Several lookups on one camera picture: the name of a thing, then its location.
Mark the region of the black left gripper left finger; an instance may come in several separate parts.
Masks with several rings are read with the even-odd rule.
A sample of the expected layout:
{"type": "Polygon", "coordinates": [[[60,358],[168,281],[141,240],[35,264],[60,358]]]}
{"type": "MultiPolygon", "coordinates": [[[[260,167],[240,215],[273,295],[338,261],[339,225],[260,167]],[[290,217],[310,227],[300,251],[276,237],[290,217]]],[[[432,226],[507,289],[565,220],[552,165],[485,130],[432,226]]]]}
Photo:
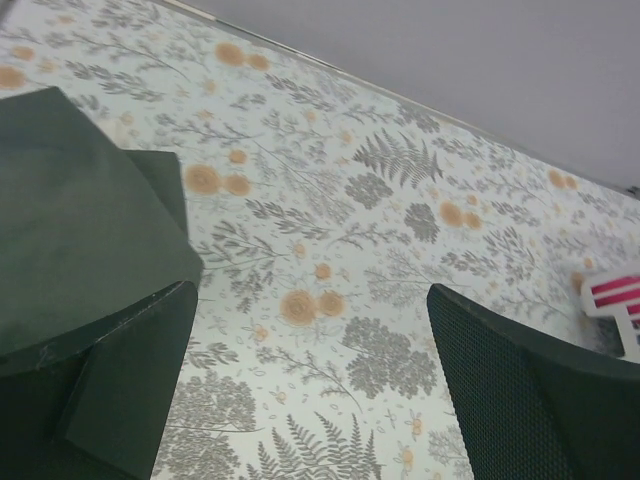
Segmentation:
{"type": "Polygon", "coordinates": [[[177,282],[2,354],[2,478],[150,478],[197,302],[177,282]]]}

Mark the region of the grey t shirt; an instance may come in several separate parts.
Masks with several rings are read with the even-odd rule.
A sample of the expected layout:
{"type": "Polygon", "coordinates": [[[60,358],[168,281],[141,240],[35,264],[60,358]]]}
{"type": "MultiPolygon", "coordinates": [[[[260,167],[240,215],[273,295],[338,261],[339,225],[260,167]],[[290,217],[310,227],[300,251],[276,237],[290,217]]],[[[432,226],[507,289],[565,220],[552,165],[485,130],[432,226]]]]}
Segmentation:
{"type": "Polygon", "coordinates": [[[198,283],[181,166],[124,150],[64,93],[1,102],[1,351],[198,283]]]}

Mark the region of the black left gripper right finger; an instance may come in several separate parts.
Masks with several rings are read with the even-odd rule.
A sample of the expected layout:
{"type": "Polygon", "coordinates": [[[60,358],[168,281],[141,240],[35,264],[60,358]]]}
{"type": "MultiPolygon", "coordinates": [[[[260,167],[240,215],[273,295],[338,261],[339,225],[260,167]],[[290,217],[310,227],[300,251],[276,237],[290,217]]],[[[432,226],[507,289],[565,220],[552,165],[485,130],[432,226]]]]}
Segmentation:
{"type": "Polygon", "coordinates": [[[639,367],[434,284],[426,306],[477,479],[636,479],[639,367]]]}

